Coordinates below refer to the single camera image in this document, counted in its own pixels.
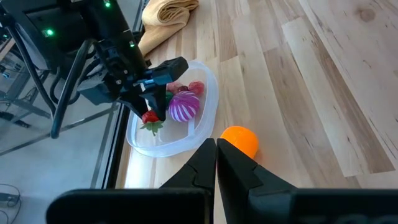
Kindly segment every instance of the yellow towel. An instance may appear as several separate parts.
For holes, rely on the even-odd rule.
[[[145,33],[138,46],[145,56],[187,25],[197,0],[150,0],[142,12]]]

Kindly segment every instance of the clear plastic bowl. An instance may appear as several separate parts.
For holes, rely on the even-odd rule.
[[[218,106],[218,84],[214,73],[198,61],[188,63],[188,70],[178,79],[183,85],[200,80],[205,84],[205,92],[200,97],[200,110],[189,122],[174,121],[169,112],[163,128],[156,136],[151,131],[141,129],[140,118],[130,113],[127,125],[127,141],[138,152],[151,157],[167,157],[197,149],[213,132]]]

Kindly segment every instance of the wooden table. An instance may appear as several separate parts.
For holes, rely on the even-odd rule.
[[[291,184],[396,188],[397,40],[395,0],[201,0],[149,58],[205,62],[220,88],[212,137],[250,128],[256,161]],[[193,154],[154,159],[128,148],[127,188],[161,186]]]

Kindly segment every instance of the green light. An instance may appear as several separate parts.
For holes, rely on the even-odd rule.
[[[52,29],[46,30],[45,33],[46,33],[47,35],[49,35],[49,36],[54,35],[54,31],[53,31]]]

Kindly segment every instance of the orange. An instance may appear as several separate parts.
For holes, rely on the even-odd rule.
[[[229,143],[237,147],[251,159],[254,158],[259,148],[257,136],[244,127],[231,126],[223,132],[221,138],[229,141]]]

